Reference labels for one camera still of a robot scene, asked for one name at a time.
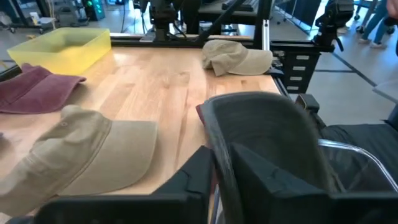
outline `black chair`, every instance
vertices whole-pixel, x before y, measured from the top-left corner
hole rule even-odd
[[[299,94],[296,103],[302,105],[310,114],[318,129],[320,139],[327,139],[358,146],[376,157],[390,173],[391,178],[398,181],[398,105],[383,124],[355,124],[327,126],[318,116],[319,104],[312,95]],[[346,159],[346,166],[341,166],[341,160]],[[336,167],[343,184],[348,190],[354,191],[390,191],[391,185],[383,184],[376,168],[359,155],[350,158],[341,157],[340,166]]]

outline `cap brim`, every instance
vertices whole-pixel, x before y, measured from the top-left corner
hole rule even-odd
[[[330,186],[315,129],[290,99],[266,92],[232,93],[210,98],[200,109],[218,161],[235,142],[309,184]]]
[[[85,80],[79,76],[49,75],[15,102],[2,106],[0,112],[37,114],[60,110],[77,84]]]
[[[262,75],[272,65],[272,52],[269,50],[249,50],[246,58],[228,73],[236,75]]]
[[[156,122],[113,121],[98,154],[59,195],[100,194],[137,182],[150,166],[156,136]]]

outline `person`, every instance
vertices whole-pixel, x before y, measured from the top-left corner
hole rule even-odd
[[[387,0],[387,10],[391,17],[398,19],[398,0]]]
[[[374,16],[369,21],[368,25],[366,26],[362,37],[359,39],[360,44],[369,44],[371,40],[368,39],[369,34],[372,30],[379,24],[377,28],[376,35],[371,43],[371,47],[374,49],[385,49],[387,45],[381,42],[383,35],[386,33],[388,26],[386,26],[383,22],[385,19],[388,18],[388,10],[387,10],[387,0],[381,0],[380,4],[375,10]]]

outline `leg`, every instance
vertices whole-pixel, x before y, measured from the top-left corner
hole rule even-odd
[[[362,35],[362,39],[367,40],[369,37],[369,34],[372,32],[372,30],[386,16],[386,14],[387,14],[386,4],[387,4],[387,0],[381,1],[380,5],[376,9],[376,13],[374,14],[372,19],[369,21],[368,25],[366,26],[365,31]]]
[[[374,37],[373,42],[376,44],[381,44],[381,39],[383,35],[386,33],[388,26],[386,26],[383,22],[380,23],[379,27],[377,28],[376,36]]]
[[[372,13],[374,12],[374,9],[376,8],[376,6],[377,6],[377,0],[373,0],[371,5],[369,6],[369,9],[368,9],[366,15],[365,15],[365,18],[363,18],[363,22],[362,22],[361,26],[366,27],[366,24],[368,23],[368,20],[370,19],[370,17],[372,15]]]

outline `jeans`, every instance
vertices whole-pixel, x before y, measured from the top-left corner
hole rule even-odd
[[[380,5],[376,8],[375,14],[372,19],[369,21],[368,25],[365,28],[365,31],[362,35],[362,39],[368,39],[369,34],[372,30],[380,23],[379,28],[377,28],[376,36],[374,37],[373,42],[379,44],[381,43],[381,39],[383,35],[386,33],[388,26],[386,26],[383,22],[384,19],[388,17],[387,11],[387,0],[381,0]]]

